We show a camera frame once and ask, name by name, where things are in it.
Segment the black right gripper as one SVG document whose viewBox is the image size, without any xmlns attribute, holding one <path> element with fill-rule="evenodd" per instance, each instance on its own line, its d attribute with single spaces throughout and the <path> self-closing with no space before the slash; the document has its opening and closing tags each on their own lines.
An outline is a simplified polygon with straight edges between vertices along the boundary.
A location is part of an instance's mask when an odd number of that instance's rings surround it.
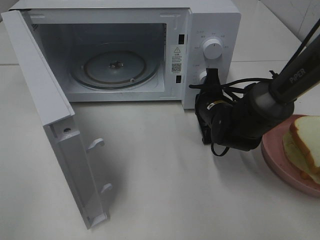
<svg viewBox="0 0 320 240">
<path fill-rule="evenodd" d="M 205 145 L 239 145 L 240 137 L 232 133 L 231 112 L 240 100 L 233 92 L 224 94 L 218 69 L 207 68 L 195 99 L 195 114 Z"/>
</svg>

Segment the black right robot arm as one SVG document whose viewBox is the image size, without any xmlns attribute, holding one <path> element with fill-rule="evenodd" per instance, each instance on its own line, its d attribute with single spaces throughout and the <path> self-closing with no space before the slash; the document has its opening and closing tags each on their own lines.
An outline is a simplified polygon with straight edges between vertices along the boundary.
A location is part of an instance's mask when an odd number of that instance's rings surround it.
<svg viewBox="0 0 320 240">
<path fill-rule="evenodd" d="M 207 68 L 198 89 L 195 115 L 202 142 L 229 149 L 250 151 L 265 133 L 288 119 L 294 102 L 320 82 L 320 38 L 311 37 L 320 27 L 316 22 L 280 73 L 271 78 L 244 78 L 221 84 L 218 69 Z"/>
</svg>

